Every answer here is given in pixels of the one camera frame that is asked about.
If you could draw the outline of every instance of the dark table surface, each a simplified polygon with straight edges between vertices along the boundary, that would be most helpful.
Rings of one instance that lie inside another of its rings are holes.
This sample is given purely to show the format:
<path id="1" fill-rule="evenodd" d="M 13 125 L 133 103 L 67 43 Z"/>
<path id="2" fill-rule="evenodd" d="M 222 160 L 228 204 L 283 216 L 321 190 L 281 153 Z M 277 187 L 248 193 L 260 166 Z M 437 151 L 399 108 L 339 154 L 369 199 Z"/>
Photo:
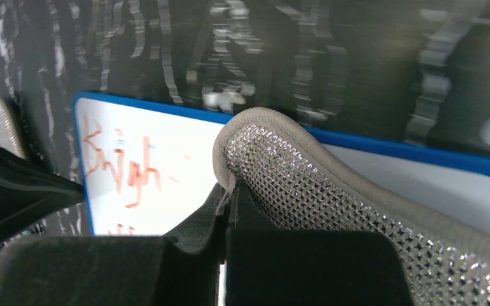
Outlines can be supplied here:
<path id="1" fill-rule="evenodd" d="M 490 157 L 490 1 L 0 0 L 0 95 L 34 162 L 77 182 L 80 90 Z M 88 233 L 82 205 L 45 223 Z"/>

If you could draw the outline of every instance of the red handwriting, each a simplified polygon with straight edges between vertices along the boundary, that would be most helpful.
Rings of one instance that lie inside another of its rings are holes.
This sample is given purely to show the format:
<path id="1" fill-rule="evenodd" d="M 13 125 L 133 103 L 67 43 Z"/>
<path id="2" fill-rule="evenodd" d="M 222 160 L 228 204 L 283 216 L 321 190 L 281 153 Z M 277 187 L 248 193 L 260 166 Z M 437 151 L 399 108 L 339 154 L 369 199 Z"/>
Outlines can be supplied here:
<path id="1" fill-rule="evenodd" d="M 124 228 L 125 228 L 125 227 L 123 226 L 123 224 L 119 224 L 119 223 L 117 223 L 117 234 L 118 234 L 118 235 L 123 235 L 123 229 L 124 229 Z M 135 228 L 133 228 L 132 226 L 128 226 L 128 234 L 129 234 L 129 235 L 134 235 L 134 231 L 135 231 L 135 230 L 136 230 L 136 229 L 135 229 Z M 112 232 L 111 232 L 109 229 L 108 229 L 108 235 L 112 235 Z"/>
<path id="2" fill-rule="evenodd" d="M 89 130 L 89 119 L 87 116 L 84 117 L 84 127 L 85 130 Z M 95 171 L 102 170 L 110 170 L 112 173 L 113 180 L 115 182 L 115 190 L 118 194 L 121 194 L 121 186 L 123 184 L 123 158 L 125 156 L 125 150 L 123 149 L 114 149 L 114 152 L 117 153 L 117 167 L 115 167 L 110 161 L 108 161 L 104 155 L 104 151 L 101 148 L 97 147 L 93 143 L 93 138 L 102 134 L 102 127 L 98 122 L 95 122 L 95 132 L 88 133 L 83 139 L 82 142 L 92 148 L 95 151 L 95 163 L 91 164 L 89 159 L 89 153 L 85 150 L 84 161 L 86 165 L 85 177 L 90 176 Z M 115 129 L 118 135 L 123 135 L 123 132 L 120 129 Z M 144 136 L 143 143 L 143 151 L 144 151 L 144 163 L 143 167 L 140 166 L 140 163 L 136 161 L 129 162 L 129 175 L 127 180 L 127 185 L 131 187 L 136 187 L 136 201 L 134 203 L 130 203 L 125 205 L 126 208 L 132 208 L 139 206 L 140 200 L 142 199 L 142 188 L 149 183 L 149 174 L 153 173 L 153 177 L 155 179 L 155 184 L 157 189 L 160 191 L 161 187 L 161 179 L 159 170 L 150 167 L 150 154 L 149 154 L 149 137 Z"/>

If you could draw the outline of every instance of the blue border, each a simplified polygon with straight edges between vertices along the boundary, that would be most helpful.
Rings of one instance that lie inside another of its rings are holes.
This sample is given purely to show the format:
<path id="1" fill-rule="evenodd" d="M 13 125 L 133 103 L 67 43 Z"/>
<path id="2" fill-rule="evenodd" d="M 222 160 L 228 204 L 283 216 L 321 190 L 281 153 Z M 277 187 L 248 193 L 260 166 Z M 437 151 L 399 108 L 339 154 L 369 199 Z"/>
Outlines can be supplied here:
<path id="1" fill-rule="evenodd" d="M 132 106 L 144 110 L 153 110 L 155 112 L 169 113 L 171 115 L 178 115 L 181 117 L 204 120 L 220 124 L 226 124 L 232 118 L 232 115 L 226 113 L 218 113 L 209 110 L 199 110 L 151 101 L 143 101 L 139 99 L 101 94 L 98 92 L 80 91 L 76 93 L 76 95 L 74 95 L 72 102 L 72 117 L 74 120 L 76 147 L 78 152 L 81 152 L 81 150 L 80 135 L 77 126 L 78 120 L 76 118 L 76 104 L 81 98 L 95 99 L 108 103 Z M 377 140 L 374 138 L 348 135 L 313 127 L 305 127 L 305 129 L 309 133 L 311 133 L 319 142 L 327 145 L 335 145 L 338 147 L 360 150 L 374 154 L 398 157 L 411 161 L 418 161 L 421 163 L 435 164 L 437 166 L 479 173 L 490 177 L 490 159 L 486 157 L 472 156 L 447 150 L 417 147 L 414 145 L 409 145 L 407 143 Z M 82 181 L 84 184 L 84 191 L 87 194 L 87 186 L 85 184 L 85 178 L 83 176 L 83 173 L 85 173 L 84 161 L 82 158 L 83 156 L 80 154 Z M 91 219 L 91 205 L 89 204 L 89 199 L 86 199 L 86 202 L 89 227 L 91 229 L 91 233 L 93 234 L 94 228 Z"/>

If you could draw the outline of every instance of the black marble surface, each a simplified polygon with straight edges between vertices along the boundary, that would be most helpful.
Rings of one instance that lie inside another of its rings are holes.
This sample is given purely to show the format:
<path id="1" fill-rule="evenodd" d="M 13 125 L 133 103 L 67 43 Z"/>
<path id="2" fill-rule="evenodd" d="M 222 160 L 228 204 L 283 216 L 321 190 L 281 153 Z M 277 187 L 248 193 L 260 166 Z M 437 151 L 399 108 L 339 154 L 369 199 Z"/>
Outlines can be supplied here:
<path id="1" fill-rule="evenodd" d="M 79 90 L 490 157 L 490 1 L 0 0 L 0 95 L 34 162 L 77 182 Z M 86 234 L 83 209 L 47 231 Z"/>

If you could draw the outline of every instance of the whiteboard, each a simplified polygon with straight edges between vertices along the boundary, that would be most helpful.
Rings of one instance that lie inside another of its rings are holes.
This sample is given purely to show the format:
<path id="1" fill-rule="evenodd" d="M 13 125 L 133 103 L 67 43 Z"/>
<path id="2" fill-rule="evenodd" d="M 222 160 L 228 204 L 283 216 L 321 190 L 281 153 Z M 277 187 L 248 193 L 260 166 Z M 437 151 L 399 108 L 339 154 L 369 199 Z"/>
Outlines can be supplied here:
<path id="1" fill-rule="evenodd" d="M 92 92 L 73 109 L 95 235 L 162 235 L 204 203 L 231 115 Z M 490 159 L 306 129 L 369 180 L 490 234 Z"/>

